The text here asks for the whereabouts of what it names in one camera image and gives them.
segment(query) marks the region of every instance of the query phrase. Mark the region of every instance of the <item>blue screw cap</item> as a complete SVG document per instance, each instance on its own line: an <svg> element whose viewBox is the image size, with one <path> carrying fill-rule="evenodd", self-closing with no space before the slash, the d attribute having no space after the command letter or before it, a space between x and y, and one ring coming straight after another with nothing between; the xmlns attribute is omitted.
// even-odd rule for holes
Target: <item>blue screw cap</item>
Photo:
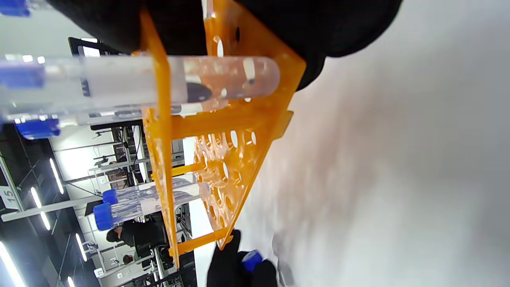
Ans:
<svg viewBox="0 0 510 287"><path fill-rule="evenodd" d="M243 266L246 271L253 272L255 267L262 263L264 259L258 250L253 250L243 257Z"/></svg>
<svg viewBox="0 0 510 287"><path fill-rule="evenodd" d="M113 228L112 205L108 202L94 206L97 229L100 231Z"/></svg>
<svg viewBox="0 0 510 287"><path fill-rule="evenodd" d="M108 202L111 205L119 203L117 198L117 191L115 189L107 190L103 193L103 202Z"/></svg>
<svg viewBox="0 0 510 287"><path fill-rule="evenodd" d="M0 14L14 17L28 17L30 10L26 0L0 0Z"/></svg>
<svg viewBox="0 0 510 287"><path fill-rule="evenodd" d="M45 121L35 119L16 124L18 132L26 139L43 139L60 135L59 120L49 118Z"/></svg>
<svg viewBox="0 0 510 287"><path fill-rule="evenodd" d="M8 89L44 87L44 65L36 62L1 61L0 84Z"/></svg>

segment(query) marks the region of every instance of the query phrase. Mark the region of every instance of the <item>orange test tube rack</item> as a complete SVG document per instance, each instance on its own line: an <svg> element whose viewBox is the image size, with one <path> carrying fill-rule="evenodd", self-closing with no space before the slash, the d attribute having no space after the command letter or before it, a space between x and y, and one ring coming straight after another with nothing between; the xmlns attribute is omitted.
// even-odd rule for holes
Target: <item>orange test tube rack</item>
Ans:
<svg viewBox="0 0 510 287"><path fill-rule="evenodd" d="M147 11L141 13L142 48L154 59L158 109L144 111L144 130L156 187L162 201L170 255L179 268L179 255L216 241L223 249L273 140L283 136L292 118L289 102L304 73L305 62L250 12L233 0L213 0L213 13L204 20L207 50L218 56L264 56L280 68L280 83L270 96L230 101L228 106L195 116L171 116L170 69L167 55ZM194 163L172 168L172 140L196 136ZM171 177L194 172L207 182L203 198L213 232L177 243Z"/></svg>

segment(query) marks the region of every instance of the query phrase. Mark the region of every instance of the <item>black glove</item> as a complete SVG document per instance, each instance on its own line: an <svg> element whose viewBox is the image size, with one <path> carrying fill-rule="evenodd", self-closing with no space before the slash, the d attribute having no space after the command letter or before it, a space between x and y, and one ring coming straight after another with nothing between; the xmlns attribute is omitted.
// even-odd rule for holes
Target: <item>black glove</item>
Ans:
<svg viewBox="0 0 510 287"><path fill-rule="evenodd" d="M241 232L233 230L234 238L223 251L216 246L207 272L207 287L277 287L276 268L264 260L252 272L245 270L242 259L248 252L238 252Z"/></svg>

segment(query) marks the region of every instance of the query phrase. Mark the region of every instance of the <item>black ceiling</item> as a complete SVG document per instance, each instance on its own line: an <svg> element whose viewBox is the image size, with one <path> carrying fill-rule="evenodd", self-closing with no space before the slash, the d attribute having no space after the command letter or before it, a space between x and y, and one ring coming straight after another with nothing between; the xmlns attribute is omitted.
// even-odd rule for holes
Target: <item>black ceiling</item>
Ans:
<svg viewBox="0 0 510 287"><path fill-rule="evenodd" d="M32 186L37 188L43 205L69 200L67 193L62 195L58 191L49 165L49 159L54 158L54 155L48 140L26 140L19 136L13 125L5 125L0 132L0 151L18 187L25 209L35 207L29 193ZM0 185L7 186L2 174ZM14 212L5 209L2 201L0 210L1 214ZM93 273L93 262L83 262L80 254L75 233L81 238L83 234L74 210L67 208L49 212L47 216L54 230L47 231L40 216L0 222L0 241L8 249L25 285L57 286L60 272L60 280L64 286L67 286L67 276L73 277L76 287L99 286ZM12 286L10 276L2 263L0 272L0 284Z"/></svg>

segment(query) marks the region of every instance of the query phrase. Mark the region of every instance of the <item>black jacket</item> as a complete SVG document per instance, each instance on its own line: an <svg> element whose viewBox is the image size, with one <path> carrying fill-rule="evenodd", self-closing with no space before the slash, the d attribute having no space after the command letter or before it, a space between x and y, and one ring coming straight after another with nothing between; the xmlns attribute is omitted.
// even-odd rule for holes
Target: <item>black jacket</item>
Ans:
<svg viewBox="0 0 510 287"><path fill-rule="evenodd" d="M377 39L402 0L236 0L306 62L299 89L326 57L355 53ZM125 53L140 48L142 3L169 55L207 55L201 0L48 0L82 29Z"/></svg>
<svg viewBox="0 0 510 287"><path fill-rule="evenodd" d="M120 240L130 247L151 244L159 244L162 239L162 231L154 222L140 223L134 220L126 221L122 224L122 233Z"/></svg>

